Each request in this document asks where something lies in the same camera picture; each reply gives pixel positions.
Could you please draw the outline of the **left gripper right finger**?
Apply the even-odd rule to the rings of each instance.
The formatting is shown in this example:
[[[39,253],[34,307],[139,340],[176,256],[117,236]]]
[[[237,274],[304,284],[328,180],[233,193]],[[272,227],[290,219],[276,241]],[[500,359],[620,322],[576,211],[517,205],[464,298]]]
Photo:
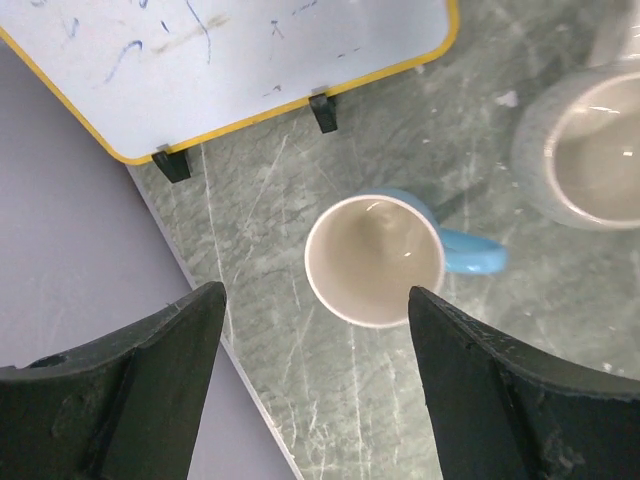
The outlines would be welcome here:
[[[638,478],[638,381],[546,353],[422,287],[408,318],[444,478]]]

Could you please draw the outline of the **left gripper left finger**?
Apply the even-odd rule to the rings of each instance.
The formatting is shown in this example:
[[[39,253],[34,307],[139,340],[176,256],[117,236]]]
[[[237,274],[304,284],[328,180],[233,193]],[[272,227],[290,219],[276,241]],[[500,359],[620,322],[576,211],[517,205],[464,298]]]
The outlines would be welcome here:
[[[3,367],[2,478],[187,478],[226,303],[209,282],[94,341]]]

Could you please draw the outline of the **blue mug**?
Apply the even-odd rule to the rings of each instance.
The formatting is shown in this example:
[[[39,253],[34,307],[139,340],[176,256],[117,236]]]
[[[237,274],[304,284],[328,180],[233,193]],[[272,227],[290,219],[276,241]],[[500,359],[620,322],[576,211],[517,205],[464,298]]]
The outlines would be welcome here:
[[[423,201],[394,188],[367,190],[329,207],[304,251],[320,302],[341,320],[374,329],[407,323],[412,287],[437,293],[449,273],[491,275],[507,262],[500,243],[441,227]]]

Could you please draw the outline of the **white speckled mug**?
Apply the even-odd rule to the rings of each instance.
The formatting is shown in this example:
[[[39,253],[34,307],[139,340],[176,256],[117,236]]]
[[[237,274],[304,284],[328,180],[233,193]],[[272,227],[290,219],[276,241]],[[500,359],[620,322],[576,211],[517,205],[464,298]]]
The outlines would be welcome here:
[[[527,107],[510,167],[530,204],[557,223],[638,228],[638,2],[611,2],[585,67]]]

